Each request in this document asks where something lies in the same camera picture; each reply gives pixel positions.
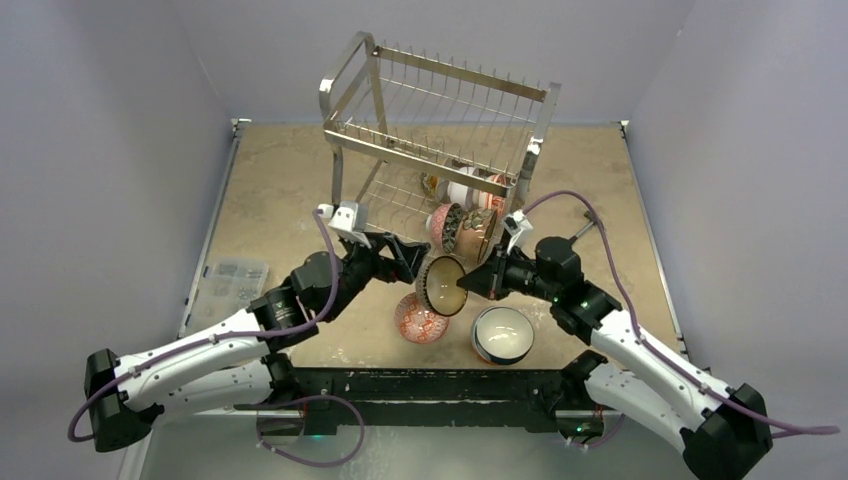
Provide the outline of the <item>black leaf patterned bowl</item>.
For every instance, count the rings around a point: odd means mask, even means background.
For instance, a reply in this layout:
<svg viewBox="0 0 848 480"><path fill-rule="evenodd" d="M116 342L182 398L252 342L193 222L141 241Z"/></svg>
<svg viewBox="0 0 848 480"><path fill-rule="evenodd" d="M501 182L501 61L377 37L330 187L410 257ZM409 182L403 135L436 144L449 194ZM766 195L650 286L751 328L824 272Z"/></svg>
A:
<svg viewBox="0 0 848 480"><path fill-rule="evenodd" d="M453 253L462 217L463 209L459 203L444 203L438 206L426 222L431 243L445 253Z"/></svg>

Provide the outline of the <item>brown glazed bowl stack top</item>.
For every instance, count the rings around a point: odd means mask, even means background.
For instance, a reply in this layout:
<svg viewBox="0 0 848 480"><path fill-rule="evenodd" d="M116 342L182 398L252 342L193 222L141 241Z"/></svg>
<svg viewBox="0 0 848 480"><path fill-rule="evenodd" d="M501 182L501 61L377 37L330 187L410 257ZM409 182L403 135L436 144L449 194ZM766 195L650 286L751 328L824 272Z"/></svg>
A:
<svg viewBox="0 0 848 480"><path fill-rule="evenodd" d="M497 220L493 209L478 208L464 215L456 236L455 252L466 262L479 264L488 250Z"/></svg>

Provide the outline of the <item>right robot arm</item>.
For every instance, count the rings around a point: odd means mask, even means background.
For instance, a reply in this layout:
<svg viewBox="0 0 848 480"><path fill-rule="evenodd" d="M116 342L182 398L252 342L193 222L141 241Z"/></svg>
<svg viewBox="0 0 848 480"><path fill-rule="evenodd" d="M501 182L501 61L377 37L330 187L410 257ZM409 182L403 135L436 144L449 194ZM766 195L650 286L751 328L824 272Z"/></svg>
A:
<svg viewBox="0 0 848 480"><path fill-rule="evenodd" d="M762 394L732 387L691 364L633 322L585 278L572 242L545 237L534 257L495 246L458 286L490 300L520 293L550 304L558 326L587 345L561 381L576 407L609 406L677 450L699 479L742 479L772 449Z"/></svg>

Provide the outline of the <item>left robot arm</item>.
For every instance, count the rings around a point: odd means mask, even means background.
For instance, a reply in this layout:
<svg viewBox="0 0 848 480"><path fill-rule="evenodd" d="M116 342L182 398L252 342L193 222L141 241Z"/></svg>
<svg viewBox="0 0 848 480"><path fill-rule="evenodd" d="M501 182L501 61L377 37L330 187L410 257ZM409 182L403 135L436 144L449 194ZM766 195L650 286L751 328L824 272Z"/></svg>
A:
<svg viewBox="0 0 848 480"><path fill-rule="evenodd" d="M311 254L280 285L211 327L135 354L90 354L86 400L68 439L112 452L141 441L170 416L226 405L292 405L298 382L281 350L317 335L319 323L335 320L371 281L412 283L431 250L387 232L367 232L342 246L342 256L332 249Z"/></svg>

